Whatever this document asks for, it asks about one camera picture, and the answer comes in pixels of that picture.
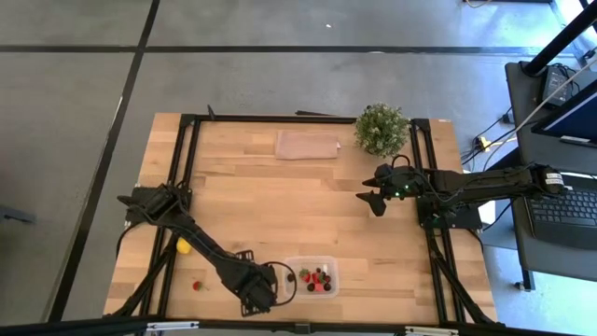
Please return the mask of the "black aluminium table frame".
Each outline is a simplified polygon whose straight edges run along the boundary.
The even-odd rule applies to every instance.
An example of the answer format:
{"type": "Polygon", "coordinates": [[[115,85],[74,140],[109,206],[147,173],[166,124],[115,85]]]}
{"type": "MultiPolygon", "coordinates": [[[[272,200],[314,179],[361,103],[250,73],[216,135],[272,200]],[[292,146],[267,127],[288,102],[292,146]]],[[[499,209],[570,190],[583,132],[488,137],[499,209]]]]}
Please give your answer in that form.
{"type": "Polygon", "coordinates": [[[238,299],[199,253],[175,259],[169,293],[154,286],[148,310],[172,318],[234,321],[428,325],[438,323],[424,232],[413,200],[390,202],[383,217],[355,194],[379,161],[354,143],[349,118],[202,117],[153,119],[138,175],[142,186],[187,179],[190,211],[226,250],[250,249],[257,262],[293,256],[337,260],[332,299],[295,299],[264,315],[242,317],[238,299]],[[277,160],[280,131],[332,133],[336,159],[277,160]],[[195,291],[195,281],[204,289],[195,291]]]}

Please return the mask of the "clear plastic tupperware container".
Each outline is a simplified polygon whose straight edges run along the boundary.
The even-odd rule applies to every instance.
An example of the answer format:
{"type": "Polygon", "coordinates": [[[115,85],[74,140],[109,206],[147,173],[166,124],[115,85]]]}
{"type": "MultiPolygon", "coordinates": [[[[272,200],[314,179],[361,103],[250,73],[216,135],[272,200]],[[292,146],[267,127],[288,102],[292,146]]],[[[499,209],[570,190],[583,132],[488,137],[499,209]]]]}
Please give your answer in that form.
{"type": "Polygon", "coordinates": [[[295,282],[288,282],[286,277],[291,272],[283,269],[283,290],[286,297],[295,294],[296,299],[332,299],[338,295],[340,291],[340,272],[335,258],[330,256],[296,256],[285,259],[284,264],[289,266],[296,276],[295,282]],[[301,269],[308,269],[311,273],[317,273],[316,268],[321,268],[322,272],[331,277],[329,282],[331,285],[330,291],[316,292],[314,290],[310,292],[307,285],[314,284],[312,276],[309,284],[299,278],[301,269]]]}

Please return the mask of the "dark computer monitor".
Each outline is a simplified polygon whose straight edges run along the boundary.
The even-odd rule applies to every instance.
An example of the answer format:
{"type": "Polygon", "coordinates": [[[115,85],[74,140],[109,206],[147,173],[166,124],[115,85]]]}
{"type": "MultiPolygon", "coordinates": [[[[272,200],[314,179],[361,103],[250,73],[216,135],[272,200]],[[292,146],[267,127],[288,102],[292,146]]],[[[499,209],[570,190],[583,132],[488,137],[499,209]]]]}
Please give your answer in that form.
{"type": "Polygon", "coordinates": [[[564,143],[597,147],[597,79],[541,119],[532,132],[564,143]]]}

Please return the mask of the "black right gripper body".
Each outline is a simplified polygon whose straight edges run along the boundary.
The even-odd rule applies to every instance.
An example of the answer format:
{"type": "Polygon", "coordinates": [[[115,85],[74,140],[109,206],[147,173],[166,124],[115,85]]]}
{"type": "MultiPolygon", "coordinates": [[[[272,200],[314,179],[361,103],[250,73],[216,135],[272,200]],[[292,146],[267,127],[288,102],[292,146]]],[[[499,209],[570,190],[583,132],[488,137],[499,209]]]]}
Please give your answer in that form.
{"type": "Polygon", "coordinates": [[[411,166],[382,164],[375,171],[375,180],[383,200],[404,200],[422,196],[425,192],[424,176],[411,166]]]}

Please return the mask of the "black side table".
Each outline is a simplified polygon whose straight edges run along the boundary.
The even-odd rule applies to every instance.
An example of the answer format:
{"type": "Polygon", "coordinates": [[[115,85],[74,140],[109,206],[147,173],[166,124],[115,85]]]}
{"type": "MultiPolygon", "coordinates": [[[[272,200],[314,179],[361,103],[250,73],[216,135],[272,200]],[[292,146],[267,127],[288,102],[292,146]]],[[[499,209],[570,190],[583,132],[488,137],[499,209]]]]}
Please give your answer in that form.
{"type": "Polygon", "coordinates": [[[536,239],[531,231],[527,200],[544,197],[558,198],[568,191],[567,186],[597,189],[597,177],[561,173],[548,166],[533,168],[533,179],[539,187],[530,197],[513,203],[512,216],[516,245],[521,267],[526,272],[550,273],[597,282],[597,250],[572,248],[536,239]]]}
{"type": "MultiPolygon", "coordinates": [[[[507,87],[515,125],[519,126],[539,105],[539,77],[527,77],[518,63],[505,65],[507,87]]],[[[597,175],[597,147],[562,142],[557,137],[537,134],[525,125],[517,131],[518,152],[523,163],[533,161],[557,170],[597,175]]]]}

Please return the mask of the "silver aluminium bracket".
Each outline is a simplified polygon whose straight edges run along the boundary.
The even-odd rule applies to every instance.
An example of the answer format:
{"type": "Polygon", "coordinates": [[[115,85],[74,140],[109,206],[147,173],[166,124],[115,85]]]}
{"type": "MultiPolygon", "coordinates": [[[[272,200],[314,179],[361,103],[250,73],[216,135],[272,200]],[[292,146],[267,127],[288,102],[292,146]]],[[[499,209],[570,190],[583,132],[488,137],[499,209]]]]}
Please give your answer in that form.
{"type": "Polygon", "coordinates": [[[404,336],[460,336],[457,329],[436,327],[406,326],[404,336]]]}
{"type": "Polygon", "coordinates": [[[165,331],[197,329],[199,326],[199,321],[150,322],[146,325],[146,332],[160,336],[165,331]]]}

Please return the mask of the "folded beige cloth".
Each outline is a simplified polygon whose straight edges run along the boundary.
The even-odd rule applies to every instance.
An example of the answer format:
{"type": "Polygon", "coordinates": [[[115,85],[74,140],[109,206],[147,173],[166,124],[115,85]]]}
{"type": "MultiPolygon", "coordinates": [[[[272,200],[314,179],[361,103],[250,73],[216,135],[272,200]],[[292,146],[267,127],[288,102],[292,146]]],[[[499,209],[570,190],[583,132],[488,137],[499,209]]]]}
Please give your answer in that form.
{"type": "Polygon", "coordinates": [[[332,133],[280,131],[274,146],[277,160],[327,160],[336,159],[339,138],[332,133]]]}

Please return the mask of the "black diagonal pole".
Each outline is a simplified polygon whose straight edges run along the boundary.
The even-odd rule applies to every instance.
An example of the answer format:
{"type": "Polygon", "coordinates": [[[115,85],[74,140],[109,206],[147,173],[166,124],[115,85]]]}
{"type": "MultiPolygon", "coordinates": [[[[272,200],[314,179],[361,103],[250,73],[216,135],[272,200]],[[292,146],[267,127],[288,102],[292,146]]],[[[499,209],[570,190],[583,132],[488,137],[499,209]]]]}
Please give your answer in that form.
{"type": "Polygon", "coordinates": [[[529,77],[541,73],[558,54],[595,23],[597,23],[597,0],[588,3],[529,63],[521,68],[522,72],[529,77]]]}

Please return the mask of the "black horizontal beam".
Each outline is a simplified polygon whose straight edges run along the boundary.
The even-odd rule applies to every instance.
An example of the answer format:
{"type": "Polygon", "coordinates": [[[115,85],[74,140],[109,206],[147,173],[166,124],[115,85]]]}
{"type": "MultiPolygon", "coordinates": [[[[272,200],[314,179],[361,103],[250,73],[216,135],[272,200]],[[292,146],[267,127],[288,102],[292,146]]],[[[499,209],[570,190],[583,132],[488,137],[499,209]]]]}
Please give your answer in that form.
{"type": "MultiPolygon", "coordinates": [[[[216,319],[176,319],[148,316],[107,316],[96,319],[46,322],[27,325],[0,327],[0,336],[123,336],[146,332],[150,322],[163,321],[199,321],[197,329],[249,329],[285,331],[297,335],[315,332],[363,332],[392,333],[404,336],[406,326],[401,324],[358,324],[358,323],[313,323],[313,322],[271,322],[271,321],[234,321],[216,319]]],[[[577,336],[568,333],[549,332],[531,329],[510,328],[502,324],[471,324],[445,322],[439,325],[423,326],[444,329],[457,329],[460,336],[577,336]]]]}

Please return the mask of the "black laptop keyboard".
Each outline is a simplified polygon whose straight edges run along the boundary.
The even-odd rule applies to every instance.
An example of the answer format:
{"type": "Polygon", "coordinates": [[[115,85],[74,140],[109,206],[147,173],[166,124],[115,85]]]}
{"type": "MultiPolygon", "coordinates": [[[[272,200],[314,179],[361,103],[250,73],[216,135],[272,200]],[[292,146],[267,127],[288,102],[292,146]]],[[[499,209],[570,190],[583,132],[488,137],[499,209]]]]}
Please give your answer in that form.
{"type": "Polygon", "coordinates": [[[597,189],[567,189],[558,198],[526,201],[532,234],[556,245],[597,250],[597,189]]]}

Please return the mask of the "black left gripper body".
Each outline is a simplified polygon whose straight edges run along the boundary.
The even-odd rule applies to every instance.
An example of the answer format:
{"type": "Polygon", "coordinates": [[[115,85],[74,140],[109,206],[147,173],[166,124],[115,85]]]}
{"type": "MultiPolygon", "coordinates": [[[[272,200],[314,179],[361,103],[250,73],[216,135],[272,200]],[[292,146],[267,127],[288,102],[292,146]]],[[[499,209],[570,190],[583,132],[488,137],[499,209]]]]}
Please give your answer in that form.
{"type": "Polygon", "coordinates": [[[277,277],[271,266],[251,260],[225,259],[218,265],[218,275],[224,287],[257,309],[270,309],[277,301],[273,289],[277,277]]]}

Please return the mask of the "black power adapter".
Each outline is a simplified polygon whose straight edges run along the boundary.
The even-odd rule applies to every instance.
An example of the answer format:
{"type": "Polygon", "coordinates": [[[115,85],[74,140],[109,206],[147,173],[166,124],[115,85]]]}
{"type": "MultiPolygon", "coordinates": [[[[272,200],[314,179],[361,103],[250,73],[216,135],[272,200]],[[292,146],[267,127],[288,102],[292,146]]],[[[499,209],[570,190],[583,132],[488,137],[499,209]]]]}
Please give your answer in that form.
{"type": "Polygon", "coordinates": [[[561,85],[576,73],[576,70],[562,63],[550,65],[545,72],[541,98],[545,108],[555,109],[580,92],[579,85],[571,80],[565,87],[561,85]]]}

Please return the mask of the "green potted plant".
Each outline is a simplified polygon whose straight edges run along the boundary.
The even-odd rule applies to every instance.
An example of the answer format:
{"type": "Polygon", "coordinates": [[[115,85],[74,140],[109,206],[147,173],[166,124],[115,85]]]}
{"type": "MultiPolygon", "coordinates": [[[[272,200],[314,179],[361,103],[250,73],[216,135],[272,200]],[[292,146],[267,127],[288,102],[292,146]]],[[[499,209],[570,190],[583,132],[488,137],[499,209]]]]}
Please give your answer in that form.
{"type": "Polygon", "coordinates": [[[370,155],[394,157],[406,145],[410,120],[399,106],[368,105],[354,123],[355,144],[370,155]]]}

